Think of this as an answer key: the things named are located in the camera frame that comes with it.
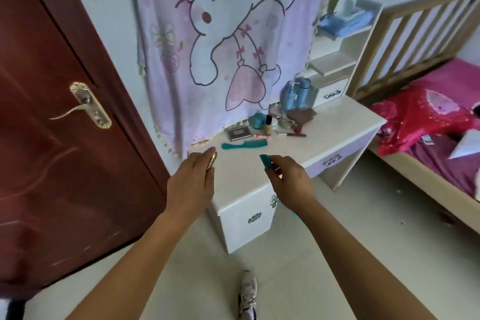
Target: forearm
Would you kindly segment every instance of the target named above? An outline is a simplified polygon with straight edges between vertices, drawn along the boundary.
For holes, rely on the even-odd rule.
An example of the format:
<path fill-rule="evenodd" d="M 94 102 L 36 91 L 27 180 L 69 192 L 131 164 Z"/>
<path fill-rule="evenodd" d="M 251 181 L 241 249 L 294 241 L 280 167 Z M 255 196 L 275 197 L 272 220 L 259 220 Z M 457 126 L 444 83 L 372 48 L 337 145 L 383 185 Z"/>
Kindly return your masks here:
<path fill-rule="evenodd" d="M 137 320 L 172 251 L 188 229 L 168 212 L 117 262 L 67 320 Z"/>
<path fill-rule="evenodd" d="M 320 203 L 297 215 L 309 228 L 358 319 L 435 319 Z"/>

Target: small drawer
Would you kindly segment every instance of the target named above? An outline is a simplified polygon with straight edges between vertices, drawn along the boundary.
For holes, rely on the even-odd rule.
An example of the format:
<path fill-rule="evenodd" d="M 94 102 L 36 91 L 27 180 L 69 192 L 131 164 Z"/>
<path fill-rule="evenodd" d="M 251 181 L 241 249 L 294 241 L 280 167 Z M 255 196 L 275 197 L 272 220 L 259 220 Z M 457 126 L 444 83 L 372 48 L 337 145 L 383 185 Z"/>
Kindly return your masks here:
<path fill-rule="evenodd" d="M 308 176 L 310 178 L 314 178 L 327 168 L 333 167 L 336 164 L 342 162 L 345 157 L 348 157 L 351 154 L 358 152 L 370 142 L 370 139 L 373 137 L 373 135 L 374 131 L 371 131 L 364 136 L 361 136 L 357 140 L 351 142 L 350 144 L 347 144 L 345 147 L 340 148 L 335 153 L 332 153 L 329 156 L 322 158 L 318 162 L 315 162 L 314 164 L 308 166 L 307 168 L 305 168 Z"/>
<path fill-rule="evenodd" d="M 341 80 L 333 81 L 330 84 L 317 87 L 315 89 L 315 100 L 313 107 L 327 103 L 343 95 L 343 91 L 349 81 L 348 76 Z"/>
<path fill-rule="evenodd" d="M 270 229 L 278 200 L 268 185 L 218 214 L 229 254 Z"/>

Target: shoe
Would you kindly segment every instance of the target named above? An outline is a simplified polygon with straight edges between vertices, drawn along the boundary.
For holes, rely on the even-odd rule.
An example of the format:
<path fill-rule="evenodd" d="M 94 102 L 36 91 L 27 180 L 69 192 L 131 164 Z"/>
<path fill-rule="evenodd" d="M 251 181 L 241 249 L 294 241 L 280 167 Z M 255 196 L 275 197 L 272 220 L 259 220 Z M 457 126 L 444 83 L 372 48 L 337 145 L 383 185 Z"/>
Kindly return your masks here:
<path fill-rule="evenodd" d="M 249 270 L 244 270 L 241 277 L 240 292 L 238 293 L 238 318 L 244 312 L 250 314 L 251 320 L 257 320 L 257 279 Z"/>

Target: drawer handle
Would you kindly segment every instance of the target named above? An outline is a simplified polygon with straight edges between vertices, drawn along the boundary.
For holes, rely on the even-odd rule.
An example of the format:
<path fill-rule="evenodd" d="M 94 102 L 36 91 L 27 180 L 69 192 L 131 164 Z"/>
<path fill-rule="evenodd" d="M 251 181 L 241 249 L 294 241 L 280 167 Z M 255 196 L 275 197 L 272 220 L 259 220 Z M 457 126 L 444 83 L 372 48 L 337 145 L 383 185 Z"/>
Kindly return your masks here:
<path fill-rule="evenodd" d="M 262 216 L 262 213 L 261 213 L 261 212 L 253 215 L 253 216 L 248 220 L 248 224 L 253 223 L 254 221 L 260 219 L 261 216 Z"/>
<path fill-rule="evenodd" d="M 330 94 L 326 94 L 324 96 L 325 99 L 329 99 L 329 98 L 333 98 L 334 96 L 337 96 L 339 95 L 340 93 L 342 93 L 342 90 L 335 90 L 334 92 L 331 92 Z"/>
<path fill-rule="evenodd" d="M 277 195 L 273 195 L 273 196 L 272 196 L 272 201 L 270 202 L 270 206 L 271 206 L 272 208 L 276 208 L 278 202 L 279 202 L 279 197 L 278 197 Z"/>
<path fill-rule="evenodd" d="M 341 158 L 342 158 L 342 156 L 337 154 L 336 156 L 334 156 L 334 157 L 330 158 L 329 160 L 326 160 L 325 162 L 323 162 L 323 165 L 324 166 L 330 166 L 331 164 L 334 164 L 335 162 L 337 162 Z"/>

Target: person's left hand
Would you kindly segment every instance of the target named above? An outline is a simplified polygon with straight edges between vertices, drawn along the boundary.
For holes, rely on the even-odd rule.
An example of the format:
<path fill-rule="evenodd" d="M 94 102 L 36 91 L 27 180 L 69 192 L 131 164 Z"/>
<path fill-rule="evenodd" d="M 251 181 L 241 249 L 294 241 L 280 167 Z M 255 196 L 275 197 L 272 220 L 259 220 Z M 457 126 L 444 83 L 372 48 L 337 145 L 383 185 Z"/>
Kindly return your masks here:
<path fill-rule="evenodd" d="M 215 169 L 207 171 L 207 166 L 214 152 L 211 147 L 204 153 L 191 153 L 166 184 L 165 213 L 182 224 L 192 225 L 212 201 Z"/>

